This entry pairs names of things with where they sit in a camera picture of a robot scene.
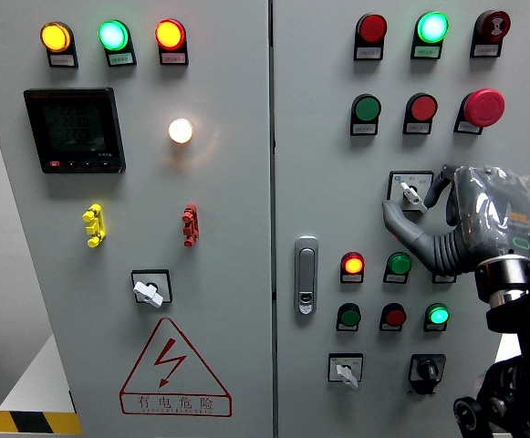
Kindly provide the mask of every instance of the meter display screen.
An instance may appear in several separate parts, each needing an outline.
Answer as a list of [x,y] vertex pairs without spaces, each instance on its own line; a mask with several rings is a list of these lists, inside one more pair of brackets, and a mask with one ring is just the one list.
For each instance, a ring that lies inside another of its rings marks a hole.
[[28,89],[24,99],[44,173],[125,170],[111,88]]
[[54,151],[105,151],[98,107],[45,105],[43,111]]

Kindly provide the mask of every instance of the white indicator light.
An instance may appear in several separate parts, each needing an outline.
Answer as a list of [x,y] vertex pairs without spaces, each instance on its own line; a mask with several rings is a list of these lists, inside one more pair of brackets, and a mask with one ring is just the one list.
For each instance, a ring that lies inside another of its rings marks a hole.
[[193,127],[187,119],[174,120],[170,125],[170,137],[177,143],[187,143],[193,134]]

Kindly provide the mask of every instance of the green push button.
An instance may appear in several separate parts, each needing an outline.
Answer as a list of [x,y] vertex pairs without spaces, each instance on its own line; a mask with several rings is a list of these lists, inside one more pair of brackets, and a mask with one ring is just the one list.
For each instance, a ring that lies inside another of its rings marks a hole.
[[395,253],[389,257],[387,265],[393,274],[404,276],[409,273],[411,268],[410,257],[405,253]]
[[427,315],[432,324],[444,324],[449,319],[449,311],[444,304],[433,304],[429,306]]
[[344,326],[354,327],[362,320],[362,316],[356,310],[346,310],[340,319]]
[[356,104],[356,117],[363,121],[374,120],[380,114],[380,103],[372,96],[365,96]]

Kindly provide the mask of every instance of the green indicator light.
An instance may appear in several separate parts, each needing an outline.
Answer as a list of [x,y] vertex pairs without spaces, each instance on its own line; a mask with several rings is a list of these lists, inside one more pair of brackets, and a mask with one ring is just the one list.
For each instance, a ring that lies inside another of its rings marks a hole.
[[404,253],[393,254],[389,258],[388,266],[397,276],[404,276],[410,271],[410,257]]
[[449,22],[447,16],[441,12],[428,12],[419,20],[417,32],[425,43],[438,43],[447,35]]
[[362,98],[356,104],[356,116],[360,120],[370,121],[380,114],[380,104],[374,98]]
[[100,25],[99,39],[107,50],[121,50],[129,41],[129,33],[120,21],[110,20]]
[[530,242],[528,242],[526,239],[523,239],[522,237],[515,237],[514,239],[512,239],[512,243],[518,248],[522,248],[525,250],[530,249]]
[[443,324],[449,319],[449,312],[447,307],[443,304],[435,304],[428,310],[429,321],[433,324]]
[[340,319],[344,326],[353,327],[360,322],[361,317],[355,310],[346,310]]

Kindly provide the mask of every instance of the warning sign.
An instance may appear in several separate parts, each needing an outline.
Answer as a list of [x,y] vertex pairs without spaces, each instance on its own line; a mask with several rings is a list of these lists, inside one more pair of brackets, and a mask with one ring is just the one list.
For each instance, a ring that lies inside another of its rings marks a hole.
[[160,319],[120,390],[125,414],[231,417],[232,397],[170,318]]

